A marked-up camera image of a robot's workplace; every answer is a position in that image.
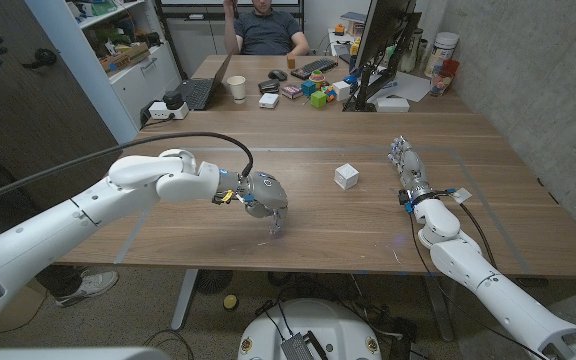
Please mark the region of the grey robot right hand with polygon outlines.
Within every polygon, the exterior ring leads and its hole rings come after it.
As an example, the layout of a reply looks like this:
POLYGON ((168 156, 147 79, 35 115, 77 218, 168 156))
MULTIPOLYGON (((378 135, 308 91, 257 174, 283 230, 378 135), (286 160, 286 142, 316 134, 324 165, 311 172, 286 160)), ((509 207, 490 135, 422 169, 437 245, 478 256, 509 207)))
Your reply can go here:
POLYGON ((412 145, 402 136, 395 138, 391 143, 388 159, 396 168, 412 207, 434 195, 424 163, 412 145))

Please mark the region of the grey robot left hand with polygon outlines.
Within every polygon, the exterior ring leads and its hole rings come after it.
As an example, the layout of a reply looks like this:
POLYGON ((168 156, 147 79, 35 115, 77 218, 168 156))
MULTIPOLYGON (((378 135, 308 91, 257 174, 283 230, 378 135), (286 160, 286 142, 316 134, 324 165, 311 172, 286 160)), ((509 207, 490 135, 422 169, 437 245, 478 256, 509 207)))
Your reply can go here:
POLYGON ((237 172, 220 170, 219 183, 213 202, 216 204, 239 201, 245 211, 255 218, 270 218, 269 232, 278 234, 287 216, 287 195, 280 182, 264 172, 251 172, 243 176, 237 172))

